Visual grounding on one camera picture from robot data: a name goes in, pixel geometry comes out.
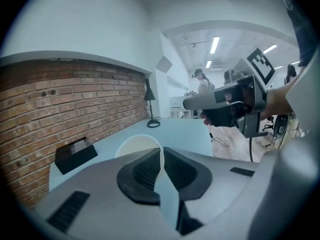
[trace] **ceiling light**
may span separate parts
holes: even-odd
[[[205,66],[206,69],[208,69],[210,67],[211,62],[212,62],[211,60],[208,60],[208,62],[206,63],[206,66]]]
[[[212,46],[211,46],[211,50],[210,50],[210,53],[211,54],[214,54],[216,49],[217,49],[217,46],[218,46],[218,43],[219,43],[219,39],[220,37],[219,36],[215,36],[213,38],[213,42],[212,42]]]
[[[263,54],[266,54],[267,52],[270,52],[272,49],[276,48],[277,46],[274,44],[272,45],[270,48],[266,49],[265,51],[263,51]]]

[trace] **cable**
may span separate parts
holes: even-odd
[[[227,141],[227,140],[221,140],[220,138],[218,138],[218,137],[215,137],[215,138],[212,138],[215,142],[218,142],[221,146],[223,146],[223,147],[230,147],[231,146],[231,144],[230,144],[230,142],[229,141]],[[223,145],[221,142],[228,142],[229,143],[229,145]]]
[[[249,153],[250,153],[250,160],[251,162],[253,162],[253,158],[252,158],[252,138],[249,138]]]

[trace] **black lamp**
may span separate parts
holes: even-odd
[[[154,118],[153,113],[152,113],[152,106],[151,106],[151,101],[154,101],[156,98],[150,88],[150,83],[149,83],[148,78],[145,80],[145,84],[146,84],[146,92],[145,92],[144,100],[149,101],[149,110],[150,110],[150,114],[151,114],[151,118],[146,125],[150,128],[156,128],[156,127],[160,126],[160,121],[158,119]]]

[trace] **vent slot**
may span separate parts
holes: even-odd
[[[64,201],[64,203],[54,212],[54,214],[51,215],[47,222],[57,230],[66,233],[88,200],[89,196],[90,194],[82,191],[73,192],[68,199]]]

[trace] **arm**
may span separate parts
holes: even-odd
[[[286,99],[286,94],[290,90],[290,88],[295,84],[295,82],[304,70],[305,67],[301,67],[299,75],[292,79],[292,81],[290,81],[288,84],[277,89],[268,90],[268,100],[266,103],[266,107],[264,111],[262,111],[260,114],[261,120],[264,120],[267,117],[273,115],[282,115],[292,112],[292,108],[290,107]]]

